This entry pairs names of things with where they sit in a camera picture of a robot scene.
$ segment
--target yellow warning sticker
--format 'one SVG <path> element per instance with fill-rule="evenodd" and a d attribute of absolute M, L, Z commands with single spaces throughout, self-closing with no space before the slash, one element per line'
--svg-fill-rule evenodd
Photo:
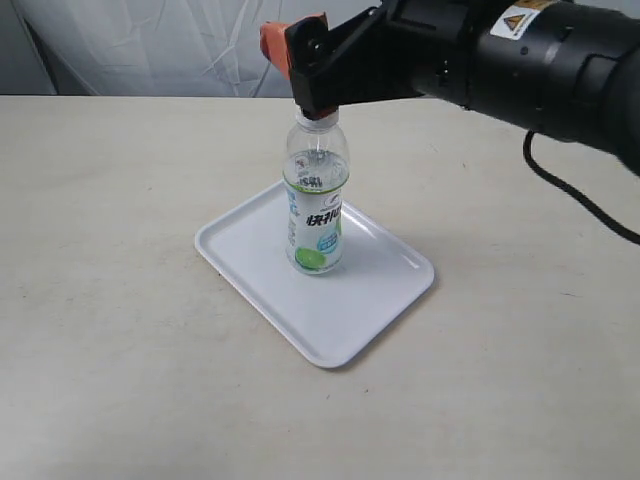
<path fill-rule="evenodd" d="M 504 12 L 491 29 L 491 35 L 520 40 L 540 13 L 557 0 L 519 0 Z"/>

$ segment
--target water bottle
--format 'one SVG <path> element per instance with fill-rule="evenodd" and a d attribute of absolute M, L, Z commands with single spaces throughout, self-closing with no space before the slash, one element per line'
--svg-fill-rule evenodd
<path fill-rule="evenodd" d="M 311 120 L 299 111 L 287 137 L 286 254 L 294 268 L 310 275 L 335 268 L 344 248 L 342 187 L 349 179 L 349 150 L 338 116 L 336 110 Z"/>

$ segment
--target bottle cap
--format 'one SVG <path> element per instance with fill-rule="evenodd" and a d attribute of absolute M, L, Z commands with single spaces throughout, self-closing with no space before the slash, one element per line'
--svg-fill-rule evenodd
<path fill-rule="evenodd" d="M 304 116 L 302 113 L 302 109 L 298 108 L 296 113 L 296 120 L 300 126 L 306 128 L 307 130 L 329 130 L 336 123 L 338 123 L 338 119 L 340 118 L 340 113 L 338 109 L 335 112 L 330 113 L 326 117 L 322 117 L 318 120 L 311 120 Z"/>

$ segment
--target white tray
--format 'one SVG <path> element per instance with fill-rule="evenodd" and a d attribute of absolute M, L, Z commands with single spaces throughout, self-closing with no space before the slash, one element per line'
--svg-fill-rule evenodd
<path fill-rule="evenodd" d="M 279 182 L 203 227 L 196 248 L 311 363 L 337 368 L 433 284 L 433 266 L 348 203 L 342 263 L 321 276 L 285 255 L 289 205 Z"/>

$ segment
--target white table surface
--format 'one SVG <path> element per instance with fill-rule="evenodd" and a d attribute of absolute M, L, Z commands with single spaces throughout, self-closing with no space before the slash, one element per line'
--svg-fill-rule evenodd
<path fill-rule="evenodd" d="M 346 197 L 439 282 L 351 367 L 307 363 L 194 250 L 275 182 L 286 100 L 0 98 L 0 478 L 640 478 L 640 249 L 523 132 L 349 107 Z M 540 139 L 628 226 L 640 183 Z"/>

